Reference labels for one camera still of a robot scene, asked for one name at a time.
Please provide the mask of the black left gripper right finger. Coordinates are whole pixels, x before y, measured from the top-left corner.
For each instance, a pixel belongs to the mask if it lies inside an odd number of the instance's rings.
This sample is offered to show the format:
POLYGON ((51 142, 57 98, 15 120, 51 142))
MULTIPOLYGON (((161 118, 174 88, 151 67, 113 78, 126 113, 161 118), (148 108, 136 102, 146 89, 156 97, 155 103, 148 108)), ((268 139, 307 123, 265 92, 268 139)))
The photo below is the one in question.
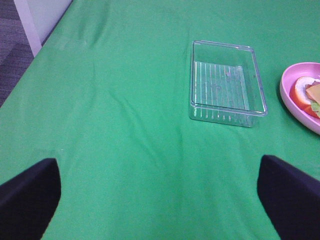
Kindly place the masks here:
POLYGON ((261 158, 257 195, 282 240, 320 238, 320 182, 274 155, 261 158))

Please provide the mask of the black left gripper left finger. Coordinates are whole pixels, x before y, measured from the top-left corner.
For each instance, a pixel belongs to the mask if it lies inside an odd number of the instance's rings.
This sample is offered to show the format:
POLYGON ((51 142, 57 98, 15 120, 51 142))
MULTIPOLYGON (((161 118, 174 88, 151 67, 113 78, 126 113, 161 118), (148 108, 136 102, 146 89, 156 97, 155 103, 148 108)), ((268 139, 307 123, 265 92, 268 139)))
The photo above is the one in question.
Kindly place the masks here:
POLYGON ((61 198, 57 160, 45 158, 0 186, 0 238, 40 240, 61 198))

